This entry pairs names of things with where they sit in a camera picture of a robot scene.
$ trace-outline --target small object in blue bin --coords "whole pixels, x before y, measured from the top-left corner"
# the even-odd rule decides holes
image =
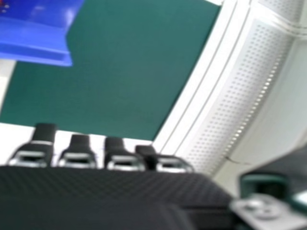
[[[0,58],[71,66],[66,33],[84,0],[0,0]]]

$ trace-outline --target green mat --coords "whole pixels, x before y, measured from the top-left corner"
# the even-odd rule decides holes
[[[72,68],[18,63],[0,122],[153,140],[220,7],[204,0],[86,0]]]

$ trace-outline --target perforated metal panel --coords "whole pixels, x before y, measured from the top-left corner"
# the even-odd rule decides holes
[[[212,174],[244,135],[282,69],[294,38],[255,20],[236,64],[189,147],[180,154]]]
[[[298,22],[304,0],[259,0],[259,3],[292,22]]]

